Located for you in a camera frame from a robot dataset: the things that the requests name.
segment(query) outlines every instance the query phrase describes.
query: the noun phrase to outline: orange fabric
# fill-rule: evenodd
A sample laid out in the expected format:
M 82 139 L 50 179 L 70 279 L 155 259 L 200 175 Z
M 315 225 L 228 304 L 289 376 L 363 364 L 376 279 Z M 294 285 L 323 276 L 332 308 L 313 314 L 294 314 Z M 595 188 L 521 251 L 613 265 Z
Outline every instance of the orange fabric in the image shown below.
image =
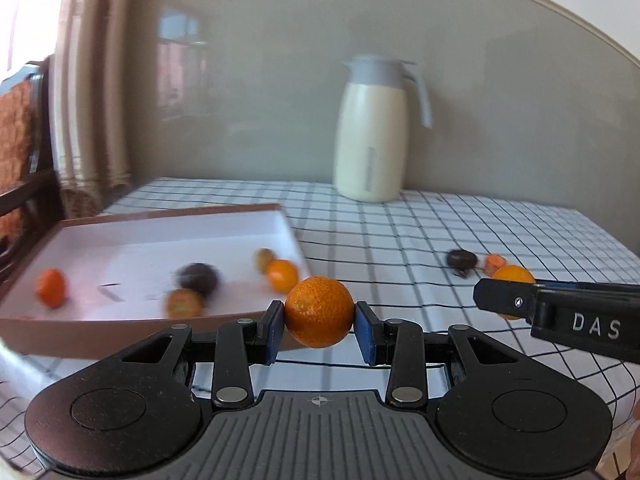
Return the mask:
M 15 85 L 0 96 L 0 189 L 11 188 L 23 176 L 31 153 L 29 81 Z M 0 218 L 0 239 L 15 240 L 24 225 L 21 209 Z

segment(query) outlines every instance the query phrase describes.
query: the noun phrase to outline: checkered tablecloth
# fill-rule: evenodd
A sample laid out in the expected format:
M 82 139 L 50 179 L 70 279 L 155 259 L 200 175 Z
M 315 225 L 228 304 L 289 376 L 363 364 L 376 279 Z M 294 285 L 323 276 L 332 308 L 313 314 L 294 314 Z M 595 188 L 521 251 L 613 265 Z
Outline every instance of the checkered tablecloth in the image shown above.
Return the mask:
M 408 190 L 388 203 L 358 203 L 329 184 L 161 178 L 130 193 L 106 214 L 213 204 L 279 202 L 314 274 L 341 280 L 381 319 L 400 317 L 424 330 L 465 323 L 533 356 L 599 394 L 614 426 L 636 403 L 640 367 L 533 339 L 524 321 L 505 321 L 474 306 L 481 275 L 457 277 L 445 265 L 453 248 L 505 256 L 536 278 L 640 283 L 640 259 L 581 213 L 491 198 Z M 24 436 L 27 401 L 90 362 L 20 356 L 0 349 L 0 453 L 26 471 L 39 469 Z M 388 367 L 369 368 L 353 334 L 322 349 L 281 352 L 271 367 L 251 368 L 254 390 L 378 389 Z M 210 395 L 211 365 L 199 365 L 194 390 Z M 430 397 L 446 392 L 441 365 L 428 369 Z

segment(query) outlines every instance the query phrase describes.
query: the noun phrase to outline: white thermos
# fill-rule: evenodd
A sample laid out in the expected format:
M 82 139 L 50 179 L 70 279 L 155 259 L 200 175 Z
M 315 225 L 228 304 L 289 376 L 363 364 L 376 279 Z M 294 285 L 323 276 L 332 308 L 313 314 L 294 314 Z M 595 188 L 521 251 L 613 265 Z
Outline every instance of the white thermos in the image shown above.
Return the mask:
M 345 63 L 351 78 L 344 89 L 335 139 L 334 185 L 362 202 L 398 195 L 409 137 L 405 80 L 418 87 L 422 124 L 431 127 L 427 89 L 411 63 L 383 56 L 356 56 Z

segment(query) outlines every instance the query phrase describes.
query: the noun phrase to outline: dark purple fruit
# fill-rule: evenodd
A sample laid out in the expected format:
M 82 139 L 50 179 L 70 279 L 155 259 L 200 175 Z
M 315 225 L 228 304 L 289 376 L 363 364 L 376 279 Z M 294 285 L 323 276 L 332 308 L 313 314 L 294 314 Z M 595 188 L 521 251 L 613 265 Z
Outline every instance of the dark purple fruit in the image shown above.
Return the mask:
M 216 269 L 207 264 L 190 264 L 178 271 L 180 288 L 197 292 L 205 300 L 216 290 L 219 281 Z
M 478 257 L 471 251 L 454 249 L 447 254 L 447 265 L 456 271 L 456 274 L 466 278 L 470 269 L 478 264 Z

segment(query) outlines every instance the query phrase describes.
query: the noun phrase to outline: chair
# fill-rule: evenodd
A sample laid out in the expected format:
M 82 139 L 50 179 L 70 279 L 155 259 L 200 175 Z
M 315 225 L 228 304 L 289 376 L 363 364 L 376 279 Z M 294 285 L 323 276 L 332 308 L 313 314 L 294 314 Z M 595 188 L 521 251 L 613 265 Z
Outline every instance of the chair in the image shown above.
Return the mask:
M 0 283 L 64 217 L 51 155 L 49 63 L 30 62 L 0 84 Z

